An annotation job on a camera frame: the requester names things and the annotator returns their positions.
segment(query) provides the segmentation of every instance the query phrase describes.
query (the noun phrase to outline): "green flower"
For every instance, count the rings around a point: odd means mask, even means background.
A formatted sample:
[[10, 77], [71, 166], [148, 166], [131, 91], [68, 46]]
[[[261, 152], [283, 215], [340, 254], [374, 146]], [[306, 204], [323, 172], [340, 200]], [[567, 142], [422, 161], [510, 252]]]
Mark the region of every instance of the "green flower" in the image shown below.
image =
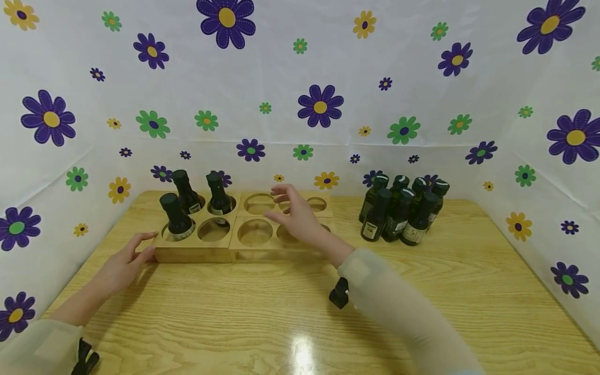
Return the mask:
[[313, 148], [309, 145], [298, 145], [294, 148], [294, 157], [298, 160], [308, 160], [313, 157]]
[[531, 117], [532, 113], [533, 113], [533, 108], [524, 106], [523, 108], [521, 108], [519, 110], [519, 117], [528, 118], [528, 117]]
[[307, 44], [308, 43], [306, 43], [304, 41], [304, 38], [296, 39], [296, 41], [294, 42], [294, 51], [296, 51], [296, 54], [297, 55], [304, 54], [304, 51], [306, 51]]
[[119, 22], [119, 17], [117, 17], [112, 12], [104, 12], [102, 16], [102, 21], [104, 21], [104, 25], [108, 27], [111, 31], [121, 31], [121, 27], [123, 26]]
[[146, 111], [141, 110], [140, 116], [136, 117], [136, 121], [139, 122], [140, 130], [147, 131], [152, 138], [156, 138], [156, 136], [165, 139], [167, 135], [165, 133], [170, 133], [171, 129], [166, 125], [167, 119], [164, 117], [158, 117], [156, 111], [150, 111], [148, 114]]
[[450, 131], [450, 134], [454, 135], [454, 134], [458, 134], [461, 135], [463, 133], [463, 130], [467, 130], [469, 129], [469, 124], [471, 122], [473, 122], [472, 119], [469, 118], [470, 115], [458, 115], [457, 118], [455, 118], [454, 120], [450, 121], [450, 125], [448, 127], [448, 130]]
[[521, 184], [521, 187], [525, 185], [531, 186], [532, 182], [538, 179], [535, 176], [535, 170], [529, 167], [529, 165], [519, 166], [519, 170], [515, 171], [515, 176], [517, 176], [515, 181]]
[[194, 118], [196, 119], [196, 125], [202, 127], [204, 131], [215, 131], [215, 128], [219, 126], [217, 116], [213, 115], [209, 110], [206, 112], [198, 111], [198, 114]]
[[265, 101], [260, 105], [260, 111], [263, 113], [263, 115], [268, 115], [271, 112], [271, 105], [268, 101]]
[[442, 40], [443, 37], [446, 36], [446, 31], [448, 31], [448, 26], [446, 26], [446, 22], [438, 22], [437, 26], [434, 26], [431, 29], [433, 32], [431, 33], [431, 37], [433, 40]]
[[71, 191], [82, 191], [84, 187], [88, 186], [88, 174], [83, 168], [73, 167], [73, 170], [67, 172], [66, 184], [71, 187]]
[[393, 138], [392, 143], [397, 145], [402, 142], [407, 144], [411, 139], [416, 138], [416, 130], [421, 127], [418, 122], [415, 122], [416, 117], [412, 116], [406, 121], [406, 117], [401, 117], [397, 124], [392, 124], [389, 128], [392, 130], [388, 133], [388, 138]]

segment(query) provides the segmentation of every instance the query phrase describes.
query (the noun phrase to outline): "wooden table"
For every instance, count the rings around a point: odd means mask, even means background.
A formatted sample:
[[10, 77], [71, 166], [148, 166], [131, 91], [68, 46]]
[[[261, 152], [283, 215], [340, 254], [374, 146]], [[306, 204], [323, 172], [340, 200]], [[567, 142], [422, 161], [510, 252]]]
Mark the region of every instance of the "wooden table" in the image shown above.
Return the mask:
[[[141, 194], [49, 311], [136, 232], [165, 217]], [[370, 248], [428, 296], [487, 374], [600, 374], [598, 352], [479, 206], [445, 202], [424, 243], [363, 241], [361, 198], [333, 197], [337, 232]], [[328, 301], [332, 266], [151, 264], [87, 326], [97, 374], [412, 374], [403, 345]]]

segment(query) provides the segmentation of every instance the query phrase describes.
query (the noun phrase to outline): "floral backdrop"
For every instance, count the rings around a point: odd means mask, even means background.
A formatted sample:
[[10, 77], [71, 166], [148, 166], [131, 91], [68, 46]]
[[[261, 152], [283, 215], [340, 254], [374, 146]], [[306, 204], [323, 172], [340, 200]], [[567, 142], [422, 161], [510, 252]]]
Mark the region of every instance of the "floral backdrop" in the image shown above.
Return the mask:
[[0, 347], [180, 168], [196, 190], [444, 178], [600, 343], [597, 2], [2, 6]]

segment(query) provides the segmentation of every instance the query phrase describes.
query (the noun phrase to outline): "sleeve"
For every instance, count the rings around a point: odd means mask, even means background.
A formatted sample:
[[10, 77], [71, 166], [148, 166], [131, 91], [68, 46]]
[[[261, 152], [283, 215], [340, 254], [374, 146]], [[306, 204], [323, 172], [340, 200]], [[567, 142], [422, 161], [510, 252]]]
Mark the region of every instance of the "sleeve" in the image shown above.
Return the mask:
[[356, 308], [405, 343], [422, 375], [483, 374], [469, 347], [416, 289], [367, 249], [358, 249], [338, 268]]
[[0, 351], [0, 374], [70, 374], [83, 327], [41, 319]]

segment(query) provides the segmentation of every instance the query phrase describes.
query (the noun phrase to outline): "group of bottles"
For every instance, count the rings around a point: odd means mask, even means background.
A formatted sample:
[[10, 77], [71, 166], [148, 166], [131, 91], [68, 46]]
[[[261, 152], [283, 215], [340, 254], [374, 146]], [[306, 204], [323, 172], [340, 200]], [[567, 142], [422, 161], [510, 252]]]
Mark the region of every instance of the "group of bottles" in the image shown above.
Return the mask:
[[367, 191], [358, 220], [362, 223], [361, 236], [367, 241], [382, 237], [388, 242], [400, 239], [409, 246], [418, 244], [442, 210], [444, 196], [450, 185], [438, 179], [427, 191], [423, 177], [413, 181], [398, 175], [390, 189], [389, 177], [377, 175]]
[[[174, 171], [172, 178], [179, 195], [175, 193], [164, 194], [160, 197], [160, 205], [169, 218], [168, 228], [169, 232], [173, 235], [173, 239], [181, 241], [194, 233], [196, 229], [196, 224], [189, 215], [200, 211], [206, 201], [192, 190], [190, 179], [185, 170], [178, 169]], [[213, 171], [206, 176], [206, 180], [212, 194], [208, 211], [213, 215], [230, 213], [235, 204], [233, 199], [225, 193], [221, 175]], [[218, 218], [215, 220], [215, 223], [221, 227], [229, 226], [229, 223], [225, 219]]]

